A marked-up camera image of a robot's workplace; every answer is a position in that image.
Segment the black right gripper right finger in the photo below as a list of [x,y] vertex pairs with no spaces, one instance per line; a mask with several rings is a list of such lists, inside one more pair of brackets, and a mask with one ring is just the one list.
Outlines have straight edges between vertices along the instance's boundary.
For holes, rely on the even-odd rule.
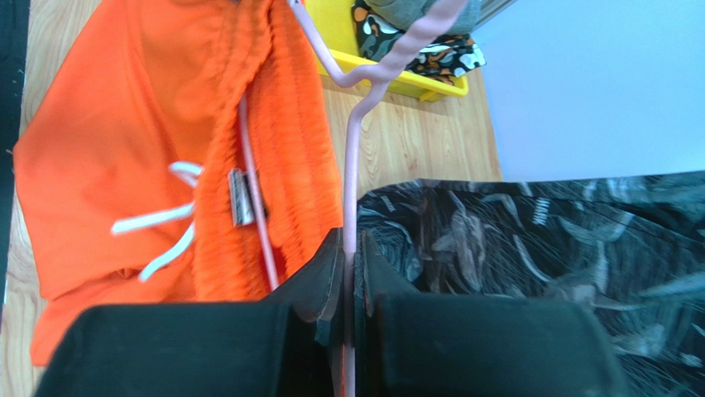
[[607,333],[576,304],[417,290],[358,238],[360,396],[627,396]]

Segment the orange mesh shorts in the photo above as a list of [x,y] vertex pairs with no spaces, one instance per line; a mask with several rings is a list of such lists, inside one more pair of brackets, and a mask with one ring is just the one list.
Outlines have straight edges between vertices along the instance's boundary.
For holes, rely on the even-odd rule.
[[47,305],[45,366],[89,307],[264,298],[255,225],[232,218],[246,122],[278,275],[343,223],[314,53],[285,1],[103,1],[16,144]]

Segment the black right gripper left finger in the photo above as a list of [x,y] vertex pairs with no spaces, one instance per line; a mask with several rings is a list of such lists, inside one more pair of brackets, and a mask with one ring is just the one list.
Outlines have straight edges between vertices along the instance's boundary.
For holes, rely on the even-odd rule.
[[343,232],[256,302],[84,311],[39,396],[339,396]]

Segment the pink wire hanger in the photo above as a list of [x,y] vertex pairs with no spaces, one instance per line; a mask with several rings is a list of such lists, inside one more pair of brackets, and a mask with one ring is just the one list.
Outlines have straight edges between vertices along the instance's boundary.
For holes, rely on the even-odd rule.
[[357,178],[360,127],[363,118],[382,100],[386,91],[384,84],[372,85],[367,95],[353,107],[347,121],[343,178],[343,343],[340,357],[341,386],[338,393],[340,396],[355,396],[357,394],[354,346],[354,266],[357,252]]

